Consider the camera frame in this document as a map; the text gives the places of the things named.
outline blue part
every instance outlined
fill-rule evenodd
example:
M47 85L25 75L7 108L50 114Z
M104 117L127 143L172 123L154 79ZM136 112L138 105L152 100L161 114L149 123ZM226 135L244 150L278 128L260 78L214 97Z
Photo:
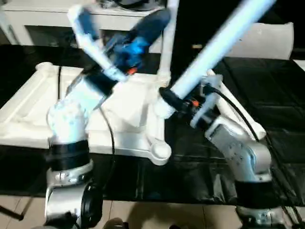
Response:
M93 27L91 14L88 10L83 9L82 13L78 17L78 20L84 34L90 34L94 41L99 38L99 35L96 33Z
M142 37L136 37L128 45L116 45L114 51L118 54L117 64L120 66L139 67L142 63L141 54L144 54L149 43Z

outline white tray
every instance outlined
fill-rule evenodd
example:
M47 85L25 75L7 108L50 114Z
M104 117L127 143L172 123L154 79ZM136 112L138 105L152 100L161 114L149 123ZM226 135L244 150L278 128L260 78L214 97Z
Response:
M57 101L58 66L44 62L38 64L36 70L0 109L1 145L49 148L48 137L52 133L46 115ZM81 71L80 68L62 68L62 95ZM163 165L171 149L164 142L164 120L155 116L150 105L160 86L157 79L157 75L135 74L128 82L115 86L102 108L113 128L116 154L147 157L154 164ZM91 152L111 153L110 132L98 109L90 117L87 133Z

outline white cabinet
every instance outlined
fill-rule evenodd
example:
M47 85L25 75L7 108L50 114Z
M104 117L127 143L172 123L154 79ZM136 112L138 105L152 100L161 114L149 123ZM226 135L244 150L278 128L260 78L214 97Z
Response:
M163 78L170 77L170 63L175 31L175 18L179 0L168 0L168 6L172 9L172 21L150 52L161 53L159 71L165 74ZM56 27L70 27L67 18L68 9L75 4L88 5L93 14L93 19L100 30L128 31L141 18L152 11L129 11L121 8L103 9L94 0L10 0L2 6L9 24L21 45L35 45L30 28L33 26L52 27L56 33Z

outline white shelf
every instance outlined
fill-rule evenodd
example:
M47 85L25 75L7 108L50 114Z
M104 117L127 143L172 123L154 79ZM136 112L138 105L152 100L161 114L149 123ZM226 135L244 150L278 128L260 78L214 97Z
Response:
M12 0L3 6L3 10L66 13L75 4L88 5L93 14L128 17L145 17L156 10L164 8L160 6L150 11L131 11L121 7L103 9L93 0Z

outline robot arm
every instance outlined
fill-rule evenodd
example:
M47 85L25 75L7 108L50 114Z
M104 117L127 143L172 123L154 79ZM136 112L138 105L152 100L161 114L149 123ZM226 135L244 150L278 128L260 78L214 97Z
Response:
M243 226L252 228L281 227L284 223L272 184L268 148L253 141L235 121L213 115L212 109L218 99L216 93L206 93L205 102L199 109L184 98L274 2L243 0L172 88L160 88L161 98L155 105L159 117L169 118L175 111L184 115L190 125L202 129L204 136L224 155L235 178L236 212ZM204 77L203 89L219 89L221 80L219 75Z
M68 87L66 96L47 115L50 142L45 203L45 226L56 229L91 228L102 217L102 190L92 177L86 125L93 110L111 95L118 81L141 67L142 54L161 35L170 20L168 10L142 19L126 36L115 36L104 50L97 44L89 11L69 10L77 42L96 62Z

